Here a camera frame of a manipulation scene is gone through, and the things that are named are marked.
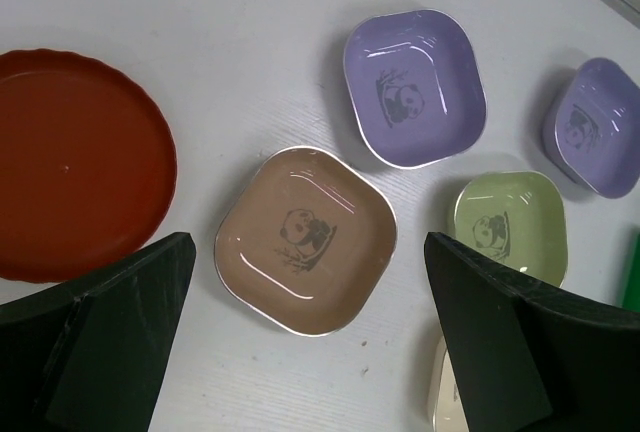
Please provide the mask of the green square plate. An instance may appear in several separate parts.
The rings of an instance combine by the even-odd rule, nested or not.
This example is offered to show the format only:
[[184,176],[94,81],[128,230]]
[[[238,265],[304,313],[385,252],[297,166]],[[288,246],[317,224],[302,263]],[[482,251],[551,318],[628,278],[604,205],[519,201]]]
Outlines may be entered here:
[[562,197],[536,171],[472,179],[452,203],[447,233],[484,256],[555,287],[568,269]]

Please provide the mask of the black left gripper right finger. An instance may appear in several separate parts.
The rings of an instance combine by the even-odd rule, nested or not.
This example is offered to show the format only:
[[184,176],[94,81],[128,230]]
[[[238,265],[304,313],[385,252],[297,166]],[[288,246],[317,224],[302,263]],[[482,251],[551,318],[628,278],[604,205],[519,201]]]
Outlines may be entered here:
[[472,431],[636,431],[639,315],[549,285],[444,233],[427,275]]

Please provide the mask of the red round plate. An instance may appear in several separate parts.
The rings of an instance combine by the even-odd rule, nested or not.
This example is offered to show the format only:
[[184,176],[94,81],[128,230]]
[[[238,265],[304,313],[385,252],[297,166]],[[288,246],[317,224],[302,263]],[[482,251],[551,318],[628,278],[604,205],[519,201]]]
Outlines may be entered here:
[[174,197],[176,147],[119,70],[49,49],[1,57],[1,275],[82,276],[135,252]]

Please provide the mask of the cream square plate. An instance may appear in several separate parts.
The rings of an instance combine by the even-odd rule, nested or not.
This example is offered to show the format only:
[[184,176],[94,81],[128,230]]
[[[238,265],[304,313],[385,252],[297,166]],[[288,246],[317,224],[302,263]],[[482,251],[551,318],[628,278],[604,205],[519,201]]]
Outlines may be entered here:
[[440,337],[435,352],[427,408],[431,426],[435,432],[469,431],[443,336]]

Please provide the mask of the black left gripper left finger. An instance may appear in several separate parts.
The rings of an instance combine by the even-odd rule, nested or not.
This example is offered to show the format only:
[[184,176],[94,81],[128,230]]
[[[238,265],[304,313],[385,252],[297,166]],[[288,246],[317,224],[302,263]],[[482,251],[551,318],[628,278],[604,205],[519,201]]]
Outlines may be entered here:
[[195,259],[176,232],[3,304],[2,430],[148,430]]

